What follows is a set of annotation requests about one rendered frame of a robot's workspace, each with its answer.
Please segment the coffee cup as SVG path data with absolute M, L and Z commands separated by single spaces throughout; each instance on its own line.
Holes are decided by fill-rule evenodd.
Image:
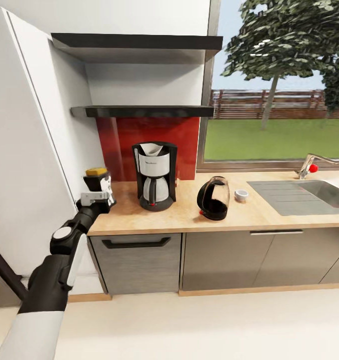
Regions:
M 238 201 L 243 202 L 248 198 L 249 193 L 244 190 L 237 190 L 234 192 L 234 195 Z

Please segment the paper coffee filter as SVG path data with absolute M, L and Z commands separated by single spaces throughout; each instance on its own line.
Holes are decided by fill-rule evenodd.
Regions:
M 162 146 L 153 143 L 140 144 L 147 157 L 156 157 L 162 149 Z

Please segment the bottle of coffee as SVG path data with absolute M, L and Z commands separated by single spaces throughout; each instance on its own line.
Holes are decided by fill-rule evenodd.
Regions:
M 87 169 L 82 180 L 90 192 L 110 193 L 110 197 L 107 199 L 110 209 L 117 205 L 117 200 L 111 189 L 111 172 L 107 171 L 105 167 Z

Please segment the electric kettle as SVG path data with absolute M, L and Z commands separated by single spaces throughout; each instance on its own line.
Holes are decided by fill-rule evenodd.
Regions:
M 197 205 L 205 218 L 212 221 L 224 220 L 227 216 L 230 201 L 228 179 L 213 176 L 199 190 Z

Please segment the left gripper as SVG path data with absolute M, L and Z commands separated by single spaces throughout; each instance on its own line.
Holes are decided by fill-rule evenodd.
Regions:
M 108 199 L 96 199 L 90 206 L 84 206 L 81 204 L 81 200 L 77 201 L 76 207 L 78 209 L 77 215 L 87 215 L 95 222 L 99 214 L 109 214 L 110 206 Z

